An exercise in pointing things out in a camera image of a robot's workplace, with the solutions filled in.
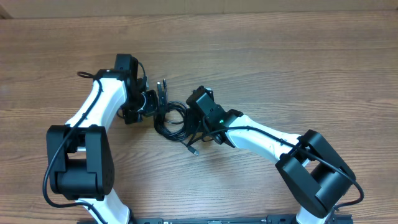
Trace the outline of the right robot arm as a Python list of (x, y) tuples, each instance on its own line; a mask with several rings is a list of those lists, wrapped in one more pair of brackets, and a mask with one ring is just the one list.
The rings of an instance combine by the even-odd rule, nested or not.
[(335, 208), (356, 176), (318, 132), (289, 134), (225, 111), (213, 92), (198, 87), (186, 100), (192, 129), (217, 144), (247, 149), (272, 162), (301, 208), (295, 223), (334, 223)]

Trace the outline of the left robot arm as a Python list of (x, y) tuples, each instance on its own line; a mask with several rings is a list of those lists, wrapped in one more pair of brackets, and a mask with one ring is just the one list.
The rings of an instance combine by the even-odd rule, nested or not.
[(95, 223), (135, 223), (132, 210), (119, 199), (113, 185), (114, 162), (108, 130), (115, 116), (125, 124), (141, 122), (159, 109), (143, 65), (130, 54), (117, 54), (110, 69), (96, 74), (78, 72), (93, 87), (78, 112), (46, 134), (48, 166), (42, 193), (55, 208), (84, 207)]

